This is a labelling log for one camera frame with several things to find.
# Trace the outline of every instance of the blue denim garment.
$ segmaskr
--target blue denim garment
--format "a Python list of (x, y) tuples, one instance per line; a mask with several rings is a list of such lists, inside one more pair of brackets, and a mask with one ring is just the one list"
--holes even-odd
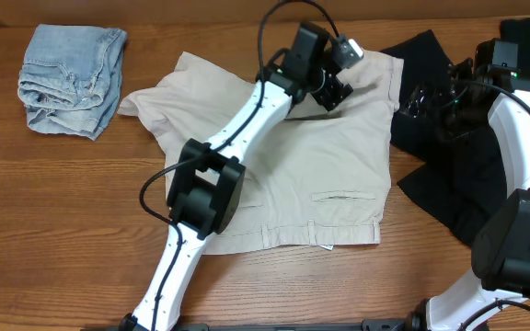
[(19, 74), (28, 126), (92, 140), (108, 126), (121, 88), (126, 32), (96, 27), (40, 25)]

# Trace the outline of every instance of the beige garment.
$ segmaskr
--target beige garment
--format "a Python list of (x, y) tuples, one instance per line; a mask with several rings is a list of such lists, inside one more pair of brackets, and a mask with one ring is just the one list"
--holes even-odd
[[(205, 254), (278, 245), (379, 244), (402, 67), (402, 60), (366, 51), (362, 61), (340, 73), (354, 91), (335, 110), (327, 114), (308, 96), (292, 111), (300, 119), (271, 129), (245, 162), (235, 216)], [(253, 88), (184, 52), (172, 74), (127, 96), (118, 112), (139, 117), (170, 166), (189, 138), (203, 142), (219, 132)], [(313, 114), (323, 115), (305, 118)]]

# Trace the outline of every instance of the wooden surface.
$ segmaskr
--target wooden surface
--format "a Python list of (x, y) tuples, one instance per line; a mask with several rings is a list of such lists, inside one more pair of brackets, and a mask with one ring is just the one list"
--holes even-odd
[[(369, 50), (433, 29), (454, 62), (498, 35), (497, 18), (339, 22)], [(296, 24), (265, 31), (266, 58), (287, 46)], [(122, 95), (156, 85), (190, 51), (245, 79), (257, 70), (253, 25), (131, 27)], [(97, 142), (26, 127), (17, 74), (33, 29), (0, 29), (0, 330), (77, 330), (111, 325), (141, 300), (167, 228), (139, 207), (144, 181), (164, 163), (137, 118), (117, 116)], [(203, 257), (185, 296), (185, 322), (357, 322), (406, 315), (469, 268), (469, 250), (411, 203), (396, 181), (421, 163), (391, 150), (394, 187), (382, 244), (290, 246)], [(163, 184), (150, 190), (161, 209)], [(494, 330), (530, 330), (510, 308)]]
[[(0, 27), (40, 23), (113, 25), (257, 23), (280, 0), (0, 0)], [(530, 0), (316, 0), (335, 20), (530, 16)], [(322, 19), (312, 6), (286, 6), (273, 20)]]

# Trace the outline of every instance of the denim fabric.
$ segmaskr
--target denim fabric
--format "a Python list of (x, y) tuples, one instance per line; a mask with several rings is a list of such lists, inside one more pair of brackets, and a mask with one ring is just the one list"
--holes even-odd
[(96, 140), (108, 126), (121, 88), (126, 32), (40, 25), (19, 74), (28, 126)]

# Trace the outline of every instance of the folded blue denim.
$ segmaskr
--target folded blue denim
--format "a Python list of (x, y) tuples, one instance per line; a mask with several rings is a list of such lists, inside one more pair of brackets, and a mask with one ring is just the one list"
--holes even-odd
[(28, 126), (96, 140), (120, 100), (125, 41), (120, 29), (39, 25), (17, 91)]

